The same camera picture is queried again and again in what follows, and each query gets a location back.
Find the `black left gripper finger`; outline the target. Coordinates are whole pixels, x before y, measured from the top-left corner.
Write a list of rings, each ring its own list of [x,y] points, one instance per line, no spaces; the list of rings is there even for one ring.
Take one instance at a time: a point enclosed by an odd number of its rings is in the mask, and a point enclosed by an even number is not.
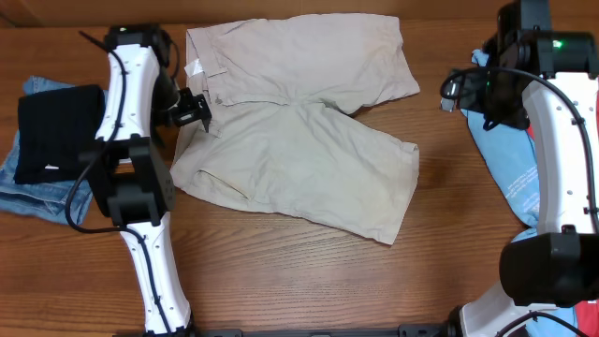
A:
[[[204,94],[193,94],[190,88],[179,90],[179,107],[184,110],[204,110],[208,107]]]
[[[206,133],[210,132],[212,113],[209,110],[175,110],[170,114],[172,122],[178,126],[200,121]]]

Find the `beige khaki shorts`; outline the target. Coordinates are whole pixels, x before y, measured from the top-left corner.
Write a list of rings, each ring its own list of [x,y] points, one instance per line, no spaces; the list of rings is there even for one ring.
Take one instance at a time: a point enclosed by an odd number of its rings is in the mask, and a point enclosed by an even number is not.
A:
[[[416,95],[400,21],[365,13],[252,19],[186,33],[187,83],[208,125],[179,134],[185,193],[395,242],[416,191],[419,149],[358,110]]]

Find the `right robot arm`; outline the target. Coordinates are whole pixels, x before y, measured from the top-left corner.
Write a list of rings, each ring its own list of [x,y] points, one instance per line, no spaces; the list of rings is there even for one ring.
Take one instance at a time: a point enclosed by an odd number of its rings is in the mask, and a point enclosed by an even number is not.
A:
[[[526,117],[533,129],[540,208],[537,233],[508,244],[499,282],[462,306],[452,336],[504,336],[527,320],[598,297],[598,50],[589,33],[552,28],[545,1],[498,13],[487,64],[443,84],[442,97],[476,95],[487,127]]]

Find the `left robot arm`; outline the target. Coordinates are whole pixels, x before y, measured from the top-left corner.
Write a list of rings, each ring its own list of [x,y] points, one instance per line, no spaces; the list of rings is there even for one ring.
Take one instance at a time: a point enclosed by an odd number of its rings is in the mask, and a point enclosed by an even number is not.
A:
[[[155,23],[112,26],[100,42],[110,61],[106,110],[91,148],[81,154],[85,179],[132,258],[145,311],[145,336],[195,336],[169,233],[175,186],[155,146],[158,126],[208,127],[204,95],[169,74],[178,50]]]

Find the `light blue shirt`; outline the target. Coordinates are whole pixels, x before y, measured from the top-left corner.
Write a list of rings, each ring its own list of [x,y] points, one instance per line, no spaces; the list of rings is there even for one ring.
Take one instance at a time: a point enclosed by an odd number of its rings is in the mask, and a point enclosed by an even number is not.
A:
[[[493,180],[500,188],[511,211],[526,227],[512,242],[536,236],[540,194],[533,139],[527,131],[507,125],[500,124],[490,131],[485,131],[483,129],[485,118],[481,112],[460,110],[467,119],[472,137]],[[577,315],[574,308],[557,309],[550,311],[549,314],[577,328]],[[525,325],[505,336],[576,335],[555,321],[538,317],[537,321],[528,320]]]

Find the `folded black garment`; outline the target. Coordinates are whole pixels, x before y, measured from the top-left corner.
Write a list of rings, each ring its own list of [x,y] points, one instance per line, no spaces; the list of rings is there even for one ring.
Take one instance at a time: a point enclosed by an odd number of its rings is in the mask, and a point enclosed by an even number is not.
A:
[[[94,142],[105,111],[97,85],[26,95],[19,99],[17,184],[72,181],[82,172],[79,154]]]

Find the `folded blue denim jeans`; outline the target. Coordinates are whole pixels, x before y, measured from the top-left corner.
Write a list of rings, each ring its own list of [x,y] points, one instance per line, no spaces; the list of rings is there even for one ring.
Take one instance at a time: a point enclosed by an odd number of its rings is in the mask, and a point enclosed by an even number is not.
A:
[[[23,85],[24,96],[40,92],[76,87],[41,77],[30,77]],[[74,188],[75,181],[17,184],[14,175],[20,154],[20,131],[1,167],[1,209],[20,215],[35,216],[53,223],[66,224],[66,216],[80,225],[90,206],[93,194],[87,182]]]

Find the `red shirt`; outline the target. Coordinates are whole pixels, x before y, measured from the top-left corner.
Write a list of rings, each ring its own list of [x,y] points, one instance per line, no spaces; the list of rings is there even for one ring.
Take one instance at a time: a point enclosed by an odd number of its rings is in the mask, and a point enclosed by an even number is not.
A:
[[[563,308],[550,312],[567,323],[576,326],[590,337],[598,337],[598,302],[583,301],[572,308]],[[524,335],[531,337],[564,337],[574,333],[561,324],[540,317],[537,321],[529,320],[523,327]]]

